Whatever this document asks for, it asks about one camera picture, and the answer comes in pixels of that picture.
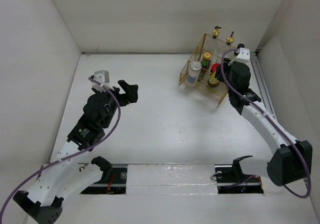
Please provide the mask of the clear glass oil bottle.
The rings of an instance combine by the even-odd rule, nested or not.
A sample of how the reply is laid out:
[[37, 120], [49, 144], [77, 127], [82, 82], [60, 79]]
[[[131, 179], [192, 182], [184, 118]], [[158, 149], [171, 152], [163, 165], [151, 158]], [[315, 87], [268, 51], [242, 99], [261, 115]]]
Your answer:
[[[222, 46], [222, 53], [225, 53], [226, 51], [230, 49], [235, 49], [233, 46], [234, 42], [234, 32], [232, 31], [231, 34], [226, 38], [225, 44]], [[225, 58], [232, 59], [234, 56], [234, 52], [229, 52], [228, 54], [225, 55]]]

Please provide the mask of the black cap vinegar bottle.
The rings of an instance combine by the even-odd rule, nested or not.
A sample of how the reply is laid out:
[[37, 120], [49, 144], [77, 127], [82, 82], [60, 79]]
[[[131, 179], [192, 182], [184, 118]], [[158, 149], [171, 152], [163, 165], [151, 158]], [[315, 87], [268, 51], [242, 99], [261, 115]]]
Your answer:
[[237, 49], [245, 48], [245, 45], [243, 43], [239, 43], [237, 45]]

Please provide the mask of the dark liquid oil bottle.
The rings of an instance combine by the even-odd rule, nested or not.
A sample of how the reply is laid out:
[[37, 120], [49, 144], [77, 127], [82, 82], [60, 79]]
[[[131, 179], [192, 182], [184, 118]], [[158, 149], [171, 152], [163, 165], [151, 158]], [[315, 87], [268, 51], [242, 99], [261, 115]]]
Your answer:
[[218, 36], [220, 35], [220, 26], [215, 26], [214, 30], [212, 31], [212, 53], [217, 55], [219, 52], [219, 39]]

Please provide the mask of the red lid sauce jar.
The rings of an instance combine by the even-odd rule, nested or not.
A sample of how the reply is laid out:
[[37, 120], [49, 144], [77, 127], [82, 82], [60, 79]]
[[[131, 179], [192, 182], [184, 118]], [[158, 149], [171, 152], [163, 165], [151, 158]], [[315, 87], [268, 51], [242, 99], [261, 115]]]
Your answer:
[[217, 68], [220, 66], [220, 64], [219, 63], [215, 63], [215, 64], [213, 64], [212, 66], [211, 66], [211, 73], [215, 73], [216, 72], [216, 70], [217, 70]]

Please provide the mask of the yellow cap sauce bottle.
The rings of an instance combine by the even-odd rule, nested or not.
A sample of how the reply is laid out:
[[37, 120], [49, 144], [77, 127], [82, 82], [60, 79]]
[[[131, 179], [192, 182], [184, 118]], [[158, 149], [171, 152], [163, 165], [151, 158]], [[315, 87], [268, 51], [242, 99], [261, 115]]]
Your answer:
[[201, 63], [201, 71], [200, 71], [200, 74], [199, 74], [199, 77], [198, 77], [199, 81], [204, 78], [205, 72], [208, 69], [210, 58], [211, 58], [211, 54], [209, 52], [205, 52], [203, 54], [202, 60], [200, 62]]

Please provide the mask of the small brown bottle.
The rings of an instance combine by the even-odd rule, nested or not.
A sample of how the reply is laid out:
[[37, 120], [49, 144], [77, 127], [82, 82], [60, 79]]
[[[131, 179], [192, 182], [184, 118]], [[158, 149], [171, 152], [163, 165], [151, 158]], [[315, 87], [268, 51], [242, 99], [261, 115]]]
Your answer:
[[208, 78], [208, 80], [207, 80], [207, 84], [208, 84], [209, 87], [217, 87], [217, 86], [219, 86], [219, 83], [220, 83], [220, 82], [219, 82], [218, 79], [216, 79], [215, 75], [216, 75], [216, 72], [213, 72], [213, 73], [209, 76], [209, 78]]

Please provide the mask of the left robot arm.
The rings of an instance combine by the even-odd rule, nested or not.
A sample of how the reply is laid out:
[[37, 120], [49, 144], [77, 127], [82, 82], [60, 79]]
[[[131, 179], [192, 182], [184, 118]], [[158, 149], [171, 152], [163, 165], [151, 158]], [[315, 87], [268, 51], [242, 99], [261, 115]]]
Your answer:
[[38, 224], [53, 224], [60, 217], [67, 198], [81, 193], [95, 182], [107, 182], [112, 164], [98, 156], [77, 175], [79, 163], [110, 134], [105, 133], [115, 113], [138, 100], [138, 85], [118, 81], [119, 88], [109, 89], [90, 78], [92, 90], [83, 114], [67, 136], [55, 160], [43, 167], [36, 183], [25, 191], [17, 190], [13, 200]]

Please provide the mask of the silver lid spice jar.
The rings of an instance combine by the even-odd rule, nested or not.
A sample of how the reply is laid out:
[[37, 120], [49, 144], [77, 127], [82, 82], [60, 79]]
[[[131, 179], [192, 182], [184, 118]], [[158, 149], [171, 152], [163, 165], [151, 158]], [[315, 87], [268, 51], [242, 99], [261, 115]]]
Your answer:
[[186, 85], [188, 87], [195, 87], [202, 70], [202, 64], [199, 61], [193, 61], [189, 64]]

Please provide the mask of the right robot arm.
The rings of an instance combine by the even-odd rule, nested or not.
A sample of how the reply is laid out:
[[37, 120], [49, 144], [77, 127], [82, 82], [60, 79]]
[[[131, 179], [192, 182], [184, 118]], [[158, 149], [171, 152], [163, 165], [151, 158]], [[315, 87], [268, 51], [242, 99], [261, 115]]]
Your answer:
[[232, 177], [243, 181], [248, 176], [263, 176], [279, 187], [305, 179], [307, 188], [310, 188], [311, 143], [289, 134], [267, 111], [260, 97], [249, 88], [249, 67], [224, 58], [217, 68], [216, 77], [227, 85], [232, 107], [257, 130], [272, 154], [269, 160], [257, 159], [252, 155], [235, 159], [235, 166], [231, 168]]

